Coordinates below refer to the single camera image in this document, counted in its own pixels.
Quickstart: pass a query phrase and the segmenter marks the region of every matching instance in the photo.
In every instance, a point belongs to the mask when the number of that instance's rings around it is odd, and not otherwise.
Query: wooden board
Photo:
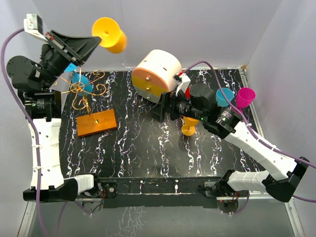
[[[90,115],[77,117],[78,137],[92,135],[118,127],[113,109],[94,113],[93,116],[99,123],[95,124]]]

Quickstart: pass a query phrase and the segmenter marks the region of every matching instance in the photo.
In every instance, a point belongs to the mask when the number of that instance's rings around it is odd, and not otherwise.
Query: black marble table
[[[243,87],[238,69],[216,73],[222,87],[235,93]],[[90,72],[83,75],[90,81],[94,78]],[[192,83],[206,83],[218,89],[210,70],[191,70],[188,76]],[[242,150],[209,133],[201,123],[196,126],[195,135],[187,137],[181,132],[181,119],[155,121],[149,116],[154,104],[137,94],[131,71],[106,72],[101,80],[107,91],[103,96],[89,97],[92,112],[114,109],[118,128],[77,137],[76,117],[86,115],[87,111],[74,110],[71,103],[75,95],[68,94],[60,130],[64,177],[87,172],[96,172],[102,178],[220,177],[232,168],[264,170]],[[255,124],[250,108],[244,113]]]

